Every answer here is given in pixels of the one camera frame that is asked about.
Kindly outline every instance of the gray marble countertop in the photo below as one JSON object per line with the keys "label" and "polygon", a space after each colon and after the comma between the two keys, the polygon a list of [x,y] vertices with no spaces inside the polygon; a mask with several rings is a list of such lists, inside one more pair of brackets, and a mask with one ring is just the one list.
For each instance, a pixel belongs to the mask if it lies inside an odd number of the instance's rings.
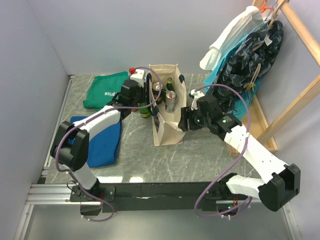
{"label": "gray marble countertop", "polygon": [[[84,109],[83,101],[95,75],[76,75],[62,112],[61,121],[72,116],[89,116],[94,110]],[[203,86],[204,74],[185,74],[188,93]],[[164,183],[206,182],[214,180],[233,161],[226,144],[208,129],[188,131],[182,144],[154,146],[152,118],[132,112],[122,122],[119,157],[116,164],[92,168],[101,183]],[[244,159],[231,169],[245,177],[259,178],[259,174]],[[66,184],[71,178],[59,173],[51,161],[46,184]]]}

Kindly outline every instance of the blue cloth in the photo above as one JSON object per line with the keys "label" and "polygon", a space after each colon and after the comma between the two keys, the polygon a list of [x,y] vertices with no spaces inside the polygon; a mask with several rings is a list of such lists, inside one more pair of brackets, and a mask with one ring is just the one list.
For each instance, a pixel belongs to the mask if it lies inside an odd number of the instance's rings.
{"label": "blue cloth", "polygon": [[[71,123],[81,121],[86,116],[73,116]],[[90,168],[104,167],[116,162],[119,153],[121,122],[107,127],[89,142],[87,164]]]}
{"label": "blue cloth", "polygon": [[[250,108],[251,106],[251,102],[252,99],[254,98],[254,96],[256,95],[256,92],[258,90],[258,88],[260,87],[260,83],[261,83],[261,78],[257,78],[254,82],[255,86],[254,86],[254,90],[252,90],[252,88],[250,89],[250,94],[248,94],[247,91],[245,91],[244,93],[242,93],[241,97],[243,97],[245,103],[247,104],[247,106]],[[233,115],[241,120],[245,115],[247,114],[246,108],[244,103],[240,100],[240,98],[236,98],[235,102],[234,102],[234,111],[233,111]]]}
{"label": "blue cloth", "polygon": [[215,84],[218,79],[216,79],[219,71],[221,68],[225,66],[226,61],[233,55],[235,52],[238,50],[240,45],[243,43],[244,40],[246,40],[248,35],[243,37],[232,49],[230,49],[218,62],[218,64],[215,66],[215,68],[212,70],[212,72],[209,74],[209,76],[204,80],[204,85],[209,85],[209,84]]}

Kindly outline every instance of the folded green bag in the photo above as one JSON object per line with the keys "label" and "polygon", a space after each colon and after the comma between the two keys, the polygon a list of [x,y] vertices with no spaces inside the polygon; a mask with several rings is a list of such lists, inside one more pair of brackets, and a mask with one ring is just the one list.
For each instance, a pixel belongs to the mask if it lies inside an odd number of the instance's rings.
{"label": "folded green bag", "polygon": [[114,95],[121,90],[121,85],[129,79],[128,72],[123,71],[108,76],[96,76],[83,101],[85,109],[102,109]]}

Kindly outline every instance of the wooden base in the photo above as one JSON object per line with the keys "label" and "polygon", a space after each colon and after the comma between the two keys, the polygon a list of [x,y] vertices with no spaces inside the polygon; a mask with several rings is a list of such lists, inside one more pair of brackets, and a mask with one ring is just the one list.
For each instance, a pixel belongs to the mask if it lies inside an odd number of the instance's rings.
{"label": "wooden base", "polygon": [[[264,112],[261,109],[257,96],[254,96],[254,98],[252,99],[251,107],[250,107],[250,115],[251,115],[250,133],[252,134],[252,136],[254,136],[257,139],[260,136],[260,134],[262,134],[262,132],[268,127],[266,117],[264,115]],[[243,125],[247,126],[248,116],[245,115],[241,120],[241,122],[243,123]],[[268,149],[271,153],[275,153],[278,151],[276,141],[273,137],[271,137],[264,144],[264,147]],[[232,146],[227,144],[226,148],[228,149],[230,156],[235,156],[235,157],[239,156],[240,153],[236,151]]]}

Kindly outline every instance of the white cloth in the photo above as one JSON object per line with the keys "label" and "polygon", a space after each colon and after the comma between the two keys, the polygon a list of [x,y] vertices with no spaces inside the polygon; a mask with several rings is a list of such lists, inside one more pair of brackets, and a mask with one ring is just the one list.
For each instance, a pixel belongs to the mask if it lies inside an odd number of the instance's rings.
{"label": "white cloth", "polygon": [[209,47],[210,51],[200,61],[200,68],[213,70],[221,57],[263,21],[260,10],[255,6],[248,6],[228,24],[219,38]]}

